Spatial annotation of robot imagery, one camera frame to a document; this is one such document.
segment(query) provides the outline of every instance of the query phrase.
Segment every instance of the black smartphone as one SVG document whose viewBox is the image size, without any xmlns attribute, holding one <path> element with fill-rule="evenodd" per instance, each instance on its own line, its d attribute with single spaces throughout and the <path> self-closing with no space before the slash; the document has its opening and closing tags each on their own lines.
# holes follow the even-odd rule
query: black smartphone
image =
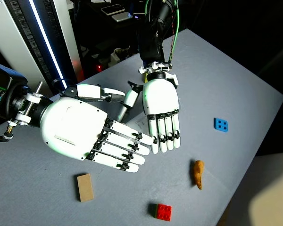
<svg viewBox="0 0 283 226">
<path fill-rule="evenodd" d="M 104 14 L 106 14 L 107 16 L 112 15 L 112 14 L 115 14 L 115 13 L 123 12 L 124 10 L 125 10 L 125 8 L 122 7 L 122 6 L 119 5 L 119 4 L 101 8 L 101 11 L 102 11 Z"/>
</svg>

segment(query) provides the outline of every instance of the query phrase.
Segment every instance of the lego brick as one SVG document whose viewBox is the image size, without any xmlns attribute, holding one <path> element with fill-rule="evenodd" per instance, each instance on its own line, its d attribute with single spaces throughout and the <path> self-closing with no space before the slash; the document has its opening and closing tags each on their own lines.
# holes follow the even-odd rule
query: lego brick
<svg viewBox="0 0 283 226">
<path fill-rule="evenodd" d="M 171 206 L 166 206 L 164 204 L 158 204 L 155 217 L 160 220 L 170 221 L 171 220 L 171 210 L 172 210 Z"/>
<path fill-rule="evenodd" d="M 79 186 L 81 202 L 85 202 L 85 201 L 94 199 L 90 174 L 78 176 L 77 183 Z"/>
<path fill-rule="evenodd" d="M 228 122 L 223 119 L 214 118 L 214 128 L 226 133 L 228 131 Z"/>
</svg>

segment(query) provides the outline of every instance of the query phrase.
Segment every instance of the white robotic hand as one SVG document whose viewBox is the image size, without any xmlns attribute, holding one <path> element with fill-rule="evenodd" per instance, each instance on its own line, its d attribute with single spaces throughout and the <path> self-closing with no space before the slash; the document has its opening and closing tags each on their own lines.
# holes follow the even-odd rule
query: white robotic hand
<svg viewBox="0 0 283 226">
<path fill-rule="evenodd" d="M 166 73 L 166 78 L 174 76 Z M 148 116 L 150 136 L 154 138 L 153 153 L 158 153 L 158 143 L 162 152 L 179 148 L 179 104 L 174 85 L 165 78 L 148 81 L 143 87 L 142 102 Z"/>
<path fill-rule="evenodd" d="M 49 105 L 42 115 L 40 127 L 44 142 L 54 151 L 74 159 L 88 159 L 119 170 L 137 172 L 138 165 L 145 162 L 138 154 L 150 153 L 140 142 L 151 145 L 153 138 L 109 119 L 106 112 L 82 101 L 107 98 L 108 101 L 114 98 L 119 101 L 125 94 L 99 86 L 77 85 L 66 90 L 66 96 Z"/>
</svg>

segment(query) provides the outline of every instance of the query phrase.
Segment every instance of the phone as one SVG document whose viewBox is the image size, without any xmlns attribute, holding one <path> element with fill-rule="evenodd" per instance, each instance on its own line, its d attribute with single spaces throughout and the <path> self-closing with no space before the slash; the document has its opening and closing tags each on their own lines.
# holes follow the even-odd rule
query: phone
<svg viewBox="0 0 283 226">
<path fill-rule="evenodd" d="M 101 8 L 101 11 L 102 11 L 104 14 L 106 14 L 107 16 L 113 15 L 113 14 L 115 14 L 115 13 L 123 12 L 124 10 L 125 10 L 125 8 L 122 7 L 122 6 L 119 5 L 119 4 Z"/>
<path fill-rule="evenodd" d="M 123 13 L 119 13 L 116 15 L 113 15 L 112 18 L 116 21 L 116 22 L 121 22 L 127 19 L 131 19 L 133 16 L 128 13 L 128 12 L 123 12 Z"/>
</svg>

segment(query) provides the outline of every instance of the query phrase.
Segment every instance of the white light strip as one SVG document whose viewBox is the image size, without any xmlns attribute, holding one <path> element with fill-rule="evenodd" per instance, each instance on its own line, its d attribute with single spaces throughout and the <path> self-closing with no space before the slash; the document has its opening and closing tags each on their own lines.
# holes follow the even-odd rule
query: white light strip
<svg viewBox="0 0 283 226">
<path fill-rule="evenodd" d="M 42 22 L 41 22 L 41 20 L 40 20 L 39 14 L 38 14 L 38 12 L 37 12 L 36 6 L 34 5 L 33 0 L 29 0 L 29 3 L 30 3 L 30 5 L 31 5 L 31 7 L 32 7 L 33 14 L 34 14 L 34 16 L 35 16 L 35 18 L 36 18 L 36 20 L 37 20 L 37 22 L 38 22 L 39 28 L 40 28 L 40 30 L 41 30 L 41 33 L 42 33 L 42 35 L 43 35 L 43 38 L 44 38 L 44 40 L 45 40 L 45 43 L 46 43 L 46 45 L 47 45 L 47 48 L 48 48 L 49 53 L 50 53 L 50 55 L 51 55 L 51 58 L 52 58 L 52 60 L 53 60 L 53 63 L 54 63 L 55 66 L 56 66 L 56 69 L 57 69 L 57 71 L 58 71 L 58 74 L 59 74 L 59 76 L 60 76 L 61 79 L 64 79 L 64 77 L 63 77 L 63 75 L 62 75 L 62 72 L 61 72 L 61 70 L 60 70 L 60 67 L 58 66 L 56 57 L 55 57 L 55 55 L 53 54 L 53 51 L 52 51 L 52 48 L 51 48 L 50 43 L 49 43 L 49 41 L 48 41 L 47 35 L 46 35 L 46 33 L 45 33 L 45 30 L 44 30 L 44 28 L 43 28 L 43 25 L 42 25 Z M 65 80 L 62 80 L 62 83 L 63 83 L 63 85 L 64 85 L 64 88 L 67 88 L 67 85 L 66 85 Z"/>
</svg>

